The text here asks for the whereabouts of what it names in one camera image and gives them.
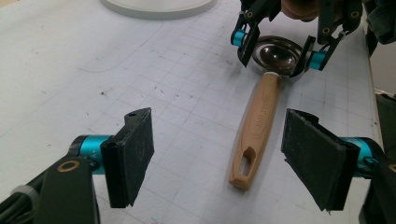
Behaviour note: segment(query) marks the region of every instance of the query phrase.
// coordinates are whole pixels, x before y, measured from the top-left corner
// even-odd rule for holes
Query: black cable
[[[35,217],[35,212],[30,211],[30,212],[24,213],[21,216],[15,218],[14,220],[12,220],[12,222],[10,224],[23,224],[28,221],[31,221],[34,217]]]
[[[12,194],[8,198],[6,198],[2,203],[0,203],[0,214],[2,214],[5,210],[7,210],[13,203],[15,203],[19,199],[18,194]]]
[[[23,194],[19,195],[19,199],[12,204],[6,211],[0,214],[0,224],[7,224],[12,221],[13,218],[20,215],[20,213],[26,209],[29,204],[29,197]]]
[[[36,176],[27,185],[34,188],[37,192],[41,190],[43,174]],[[19,217],[21,213],[29,212],[32,210],[32,202],[30,198],[22,193],[13,193],[2,203],[0,203],[0,224],[7,224],[14,218]]]

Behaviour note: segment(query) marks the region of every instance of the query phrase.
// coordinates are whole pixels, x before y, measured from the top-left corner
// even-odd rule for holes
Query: handle hole
[[[247,157],[243,157],[241,160],[241,166],[239,166],[239,174],[248,175],[250,171],[251,160]]]
[[[241,164],[239,166],[239,174],[248,176],[255,159],[256,152],[253,148],[249,147],[244,151],[244,156],[242,157]]]

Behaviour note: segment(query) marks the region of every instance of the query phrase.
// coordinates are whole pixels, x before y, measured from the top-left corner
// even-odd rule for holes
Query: white round base
[[[145,20],[174,20],[203,13],[218,0],[101,0],[121,15]]]

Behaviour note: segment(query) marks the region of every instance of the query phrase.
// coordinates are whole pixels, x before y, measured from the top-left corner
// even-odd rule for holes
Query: wooden handle
[[[282,80],[277,73],[264,73],[248,109],[233,156],[230,184],[249,190],[259,168],[276,112]]]

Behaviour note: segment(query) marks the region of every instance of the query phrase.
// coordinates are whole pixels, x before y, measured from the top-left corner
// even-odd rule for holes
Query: grid pattern
[[[269,143],[250,191],[227,182],[233,145],[262,69],[230,45],[239,2],[219,0],[178,21],[117,15],[99,1],[26,0],[0,8],[0,199],[61,158],[80,134],[116,133],[152,108],[155,154],[135,207],[103,223],[358,223],[368,182],[354,179],[342,212],[320,212],[280,152],[286,108],[312,113],[340,136],[379,141],[362,29],[323,72],[284,79]],[[278,15],[264,35],[302,45],[316,22]]]

